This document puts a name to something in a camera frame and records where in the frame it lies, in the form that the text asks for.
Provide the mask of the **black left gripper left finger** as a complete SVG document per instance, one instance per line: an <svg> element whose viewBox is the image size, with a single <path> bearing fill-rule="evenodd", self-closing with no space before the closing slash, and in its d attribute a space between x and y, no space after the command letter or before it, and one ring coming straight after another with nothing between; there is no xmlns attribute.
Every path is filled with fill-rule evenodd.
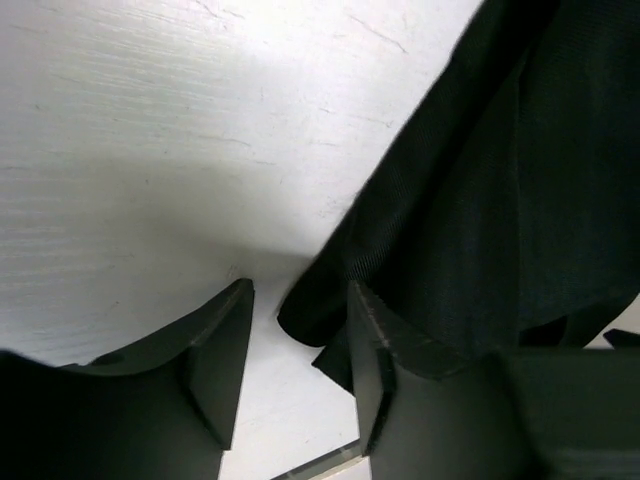
<svg viewBox="0 0 640 480"><path fill-rule="evenodd" d="M240 279L85 365L1 354L5 479L215 479L232 444L254 305Z"/></svg>

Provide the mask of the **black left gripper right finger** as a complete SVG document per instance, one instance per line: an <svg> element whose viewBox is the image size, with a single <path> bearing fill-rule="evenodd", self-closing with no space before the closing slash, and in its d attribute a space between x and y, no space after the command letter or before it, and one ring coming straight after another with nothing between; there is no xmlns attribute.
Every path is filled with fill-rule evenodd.
<svg viewBox="0 0 640 480"><path fill-rule="evenodd" d="M362 450L375 479L635 479L639 352L534 348L468 360L348 293Z"/></svg>

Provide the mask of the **black skirt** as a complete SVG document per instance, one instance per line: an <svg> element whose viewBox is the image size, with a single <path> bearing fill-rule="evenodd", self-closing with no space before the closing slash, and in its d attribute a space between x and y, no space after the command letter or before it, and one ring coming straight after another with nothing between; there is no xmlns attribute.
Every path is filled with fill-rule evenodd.
<svg viewBox="0 0 640 480"><path fill-rule="evenodd" d="M591 342L639 292L639 5L483 2L284 299L352 386L347 290L475 357Z"/></svg>

